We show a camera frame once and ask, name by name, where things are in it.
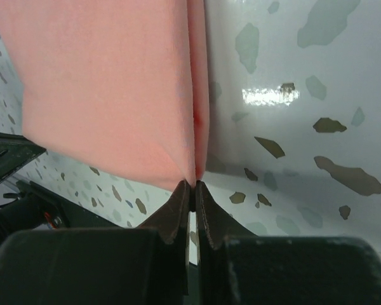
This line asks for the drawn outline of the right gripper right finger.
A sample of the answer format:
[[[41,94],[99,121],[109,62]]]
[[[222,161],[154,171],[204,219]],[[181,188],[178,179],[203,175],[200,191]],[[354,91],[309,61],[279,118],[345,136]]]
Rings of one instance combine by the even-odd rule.
[[[202,304],[381,304],[381,260],[362,239],[258,236],[195,188]]]

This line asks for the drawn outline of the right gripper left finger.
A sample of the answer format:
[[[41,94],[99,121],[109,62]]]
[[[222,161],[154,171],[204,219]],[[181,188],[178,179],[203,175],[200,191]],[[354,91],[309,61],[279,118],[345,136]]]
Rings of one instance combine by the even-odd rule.
[[[181,304],[190,185],[135,228],[23,230],[0,246],[0,304]]]

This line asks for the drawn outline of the salmon pink t-shirt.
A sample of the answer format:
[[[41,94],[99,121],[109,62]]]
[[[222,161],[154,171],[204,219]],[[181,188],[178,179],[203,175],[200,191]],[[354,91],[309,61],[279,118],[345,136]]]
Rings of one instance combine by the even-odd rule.
[[[24,137],[169,191],[203,176],[202,1],[0,1],[0,35],[23,84]]]

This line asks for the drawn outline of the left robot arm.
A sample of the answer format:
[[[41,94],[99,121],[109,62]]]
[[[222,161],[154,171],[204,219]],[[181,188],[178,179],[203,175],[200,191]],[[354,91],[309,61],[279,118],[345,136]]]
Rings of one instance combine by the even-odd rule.
[[[21,135],[0,132],[0,183],[45,152]]]

